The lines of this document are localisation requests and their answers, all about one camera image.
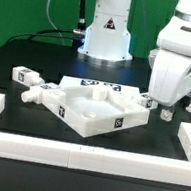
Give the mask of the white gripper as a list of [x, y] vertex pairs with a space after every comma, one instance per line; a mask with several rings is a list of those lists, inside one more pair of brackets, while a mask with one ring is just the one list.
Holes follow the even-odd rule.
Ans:
[[149, 55], [152, 72], [148, 92], [164, 106], [163, 121], [173, 120], [173, 104], [191, 92], [191, 22], [173, 16]]

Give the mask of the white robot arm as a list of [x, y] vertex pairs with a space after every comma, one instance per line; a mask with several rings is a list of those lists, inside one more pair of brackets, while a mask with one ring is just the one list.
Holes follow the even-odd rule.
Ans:
[[[191, 97], [191, 0], [177, 1], [174, 15], [159, 32], [157, 48], [150, 51], [148, 60], [152, 69], [149, 96], [162, 106], [164, 121], [172, 120], [180, 99]], [[96, 0], [95, 6], [79, 55], [99, 65], [129, 61], [131, 0]]]

